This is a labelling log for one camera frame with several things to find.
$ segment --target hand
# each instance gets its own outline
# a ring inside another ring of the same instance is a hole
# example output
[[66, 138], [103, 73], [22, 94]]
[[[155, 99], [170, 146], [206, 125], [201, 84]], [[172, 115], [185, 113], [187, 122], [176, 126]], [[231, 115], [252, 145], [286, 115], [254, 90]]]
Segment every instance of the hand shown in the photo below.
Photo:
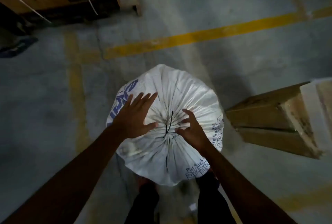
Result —
[[197, 122], [195, 115], [187, 109], [182, 109], [189, 118], [183, 119], [182, 123], [190, 123], [190, 126], [186, 129], [176, 128], [175, 132], [182, 136], [188, 144], [194, 147], [202, 156], [205, 155], [206, 149], [211, 145], [211, 142], [205, 135], [203, 128]]
[[144, 97], [143, 93], [140, 93], [131, 103], [133, 97], [131, 94], [119, 114], [114, 118], [111, 127], [116, 128], [123, 139], [139, 137], [158, 127], [157, 122], [143, 124], [147, 112], [157, 96], [157, 92], [151, 97], [150, 93]]

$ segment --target fingers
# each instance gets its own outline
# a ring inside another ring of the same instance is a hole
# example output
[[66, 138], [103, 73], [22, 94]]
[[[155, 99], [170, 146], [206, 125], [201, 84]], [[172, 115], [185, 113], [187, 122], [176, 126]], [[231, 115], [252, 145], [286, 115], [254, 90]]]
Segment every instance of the fingers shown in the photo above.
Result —
[[175, 132], [184, 138], [185, 130], [180, 128], [175, 128]]
[[139, 105], [139, 106], [144, 105], [144, 103], [149, 99], [150, 95], [151, 95], [150, 93], [146, 94], [146, 95], [145, 95], [145, 96], [139, 101], [138, 105]]
[[144, 131], [147, 133], [150, 130], [153, 130], [154, 128], [157, 128], [157, 127], [158, 127], [158, 123], [157, 122], [149, 123], [149, 124], [147, 124], [147, 125], [144, 126]]
[[132, 102], [131, 105], [132, 105], [132, 106], [137, 105], [138, 102], [141, 100], [142, 96], [143, 96], [143, 92], [139, 93], [139, 95], [134, 99], [134, 101]]
[[182, 136], [183, 138], [185, 138], [186, 132], [190, 131], [190, 127], [187, 127], [185, 129], [175, 128], [174, 130], [175, 130], [175, 132], [177, 134], [179, 134], [180, 136]]
[[155, 92], [155, 93], [152, 94], [152, 96], [143, 105], [143, 106], [145, 106], [145, 109], [149, 109], [151, 107], [154, 100], [156, 100], [157, 96], [158, 96], [158, 92]]
[[126, 103], [124, 104], [123, 108], [126, 108], [126, 107], [128, 107], [130, 105], [133, 96], [134, 96], [133, 94], [130, 94], [128, 96], [128, 99], [127, 99]]
[[190, 118], [183, 119], [181, 123], [190, 123]]
[[187, 109], [182, 109], [184, 113], [186, 113], [189, 116], [189, 122], [190, 123], [195, 123], [197, 122], [195, 115], [193, 114], [192, 111], [187, 110]]

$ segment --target left arm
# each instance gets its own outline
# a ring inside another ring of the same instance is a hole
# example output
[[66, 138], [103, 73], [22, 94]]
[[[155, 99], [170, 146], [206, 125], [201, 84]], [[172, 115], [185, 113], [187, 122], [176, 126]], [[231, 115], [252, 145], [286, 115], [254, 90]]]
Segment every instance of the left arm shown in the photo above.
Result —
[[131, 103], [130, 95], [113, 124], [2, 224], [73, 223], [120, 143], [126, 138], [144, 135], [157, 126], [157, 123], [143, 124], [157, 93], [142, 97], [143, 93], [140, 93]]

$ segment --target black pants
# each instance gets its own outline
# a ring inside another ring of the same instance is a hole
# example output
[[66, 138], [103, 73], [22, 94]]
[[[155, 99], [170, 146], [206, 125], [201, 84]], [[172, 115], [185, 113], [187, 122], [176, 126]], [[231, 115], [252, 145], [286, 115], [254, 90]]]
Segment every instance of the black pants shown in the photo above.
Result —
[[[225, 198], [218, 191], [219, 182], [212, 172], [197, 179], [200, 188], [198, 197], [198, 224], [231, 223], [236, 224]], [[138, 196], [129, 211], [125, 224], [153, 224], [153, 212], [159, 201], [159, 195], [153, 184], [140, 188]]]

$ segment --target right arm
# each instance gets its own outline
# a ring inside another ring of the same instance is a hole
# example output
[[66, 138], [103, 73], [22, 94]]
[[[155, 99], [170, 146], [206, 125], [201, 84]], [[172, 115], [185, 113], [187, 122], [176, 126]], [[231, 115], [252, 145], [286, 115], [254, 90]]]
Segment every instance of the right arm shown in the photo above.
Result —
[[231, 163], [212, 145], [202, 127], [190, 110], [183, 123], [190, 123], [187, 129], [177, 128], [181, 135], [209, 162], [215, 176], [232, 202], [243, 223], [295, 223], [279, 206], [251, 184]]

